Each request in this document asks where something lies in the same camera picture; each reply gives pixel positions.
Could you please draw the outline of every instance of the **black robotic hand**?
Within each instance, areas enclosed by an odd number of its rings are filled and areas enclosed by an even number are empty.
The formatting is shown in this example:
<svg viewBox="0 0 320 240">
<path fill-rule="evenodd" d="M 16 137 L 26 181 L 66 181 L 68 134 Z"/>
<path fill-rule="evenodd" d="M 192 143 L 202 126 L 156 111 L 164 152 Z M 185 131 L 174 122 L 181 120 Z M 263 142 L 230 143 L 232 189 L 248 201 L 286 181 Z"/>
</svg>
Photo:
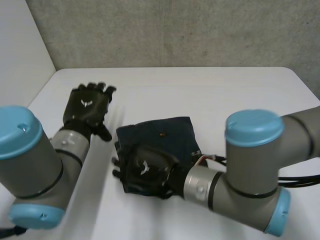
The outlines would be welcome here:
<svg viewBox="0 0 320 240">
<path fill-rule="evenodd" d="M 104 91 L 105 87 L 104 82 L 90 82 L 87 86 L 80 84 L 74 88 L 63 114 L 64 128 L 68 128 L 69 124 L 77 128 L 85 125 L 90 135 L 98 135 L 103 141 L 110 141 L 111 134 L 103 122 L 116 88 L 108 86 Z"/>
<path fill-rule="evenodd" d="M 147 145 L 134 145 L 119 150 L 112 162 L 118 170 L 112 174 L 122 182 L 125 193 L 170 198 L 173 192 L 166 182 L 171 169 L 178 160 L 157 148 Z"/>
</svg>

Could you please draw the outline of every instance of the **white table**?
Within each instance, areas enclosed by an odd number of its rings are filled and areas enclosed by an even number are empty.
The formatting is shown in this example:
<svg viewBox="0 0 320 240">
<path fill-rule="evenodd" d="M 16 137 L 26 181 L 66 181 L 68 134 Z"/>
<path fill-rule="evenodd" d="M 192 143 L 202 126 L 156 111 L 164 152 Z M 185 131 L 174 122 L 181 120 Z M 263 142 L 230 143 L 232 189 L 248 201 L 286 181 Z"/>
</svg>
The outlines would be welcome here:
<svg viewBox="0 0 320 240">
<path fill-rule="evenodd" d="M 113 178 L 115 131 L 120 126 L 190 116 L 204 153 L 225 154 L 225 119 L 251 108 L 285 115 L 319 105 L 295 75 L 282 67 L 97 68 L 56 72 L 29 108 L 48 136 L 62 126 L 72 88 L 106 82 L 117 87 L 105 124 L 112 142 L 94 137 L 67 214 L 53 230 L 30 230 L 18 239 L 33 240 L 315 240 L 320 239 L 320 185 L 293 189 L 282 238 L 212 213 L 179 197 L 160 200 L 125 194 Z M 283 176 L 320 173 L 312 159 L 281 170 Z M 2 223 L 13 197 L 3 187 Z"/>
</svg>

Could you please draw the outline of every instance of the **gray concrete wall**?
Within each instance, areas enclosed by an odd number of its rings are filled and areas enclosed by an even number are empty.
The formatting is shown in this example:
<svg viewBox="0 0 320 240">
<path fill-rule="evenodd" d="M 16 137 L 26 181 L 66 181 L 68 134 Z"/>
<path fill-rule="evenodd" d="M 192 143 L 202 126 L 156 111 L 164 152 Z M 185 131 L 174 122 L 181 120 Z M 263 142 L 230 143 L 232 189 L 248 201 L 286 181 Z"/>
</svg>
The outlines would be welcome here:
<svg viewBox="0 0 320 240">
<path fill-rule="evenodd" d="M 320 97 L 320 0 L 27 0 L 57 69 L 282 66 Z"/>
</svg>

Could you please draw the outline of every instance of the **navy fabric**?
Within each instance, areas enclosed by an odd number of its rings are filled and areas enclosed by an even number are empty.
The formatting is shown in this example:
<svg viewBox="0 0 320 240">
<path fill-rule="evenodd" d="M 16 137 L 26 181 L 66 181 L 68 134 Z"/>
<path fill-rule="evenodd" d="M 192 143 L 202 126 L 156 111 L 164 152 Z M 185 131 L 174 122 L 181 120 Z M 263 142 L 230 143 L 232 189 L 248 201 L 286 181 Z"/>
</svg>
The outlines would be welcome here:
<svg viewBox="0 0 320 240">
<path fill-rule="evenodd" d="M 116 130 L 117 152 L 133 145 L 148 145 L 175 156 L 180 163 L 194 163 L 192 153 L 200 150 L 190 117 L 151 120 Z"/>
</svg>

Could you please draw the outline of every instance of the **black cable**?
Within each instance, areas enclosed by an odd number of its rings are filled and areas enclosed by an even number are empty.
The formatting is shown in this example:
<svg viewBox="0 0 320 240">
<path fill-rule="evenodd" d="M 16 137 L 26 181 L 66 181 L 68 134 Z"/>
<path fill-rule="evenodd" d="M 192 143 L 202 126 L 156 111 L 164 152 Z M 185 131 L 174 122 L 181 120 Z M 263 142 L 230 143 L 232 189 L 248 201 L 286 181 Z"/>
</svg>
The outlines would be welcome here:
<svg viewBox="0 0 320 240">
<path fill-rule="evenodd" d="M 320 180 L 320 175 L 313 176 L 280 176 L 280 181 Z"/>
<path fill-rule="evenodd" d="M 314 186 L 314 185 L 320 184 L 320 180 L 313 181 L 313 182 L 307 182 L 307 183 L 301 183 L 301 184 L 295 183 L 294 185 L 288 185 L 288 184 L 291 184 L 291 182 L 283 183 L 280 186 L 282 186 L 284 188 L 304 188 L 304 187 L 310 187 L 310 186 Z"/>
<path fill-rule="evenodd" d="M 27 228 L 15 226 L 13 228 L 0 228 L 0 239 L 8 238 L 14 235 L 21 235 L 27 231 Z"/>
</svg>

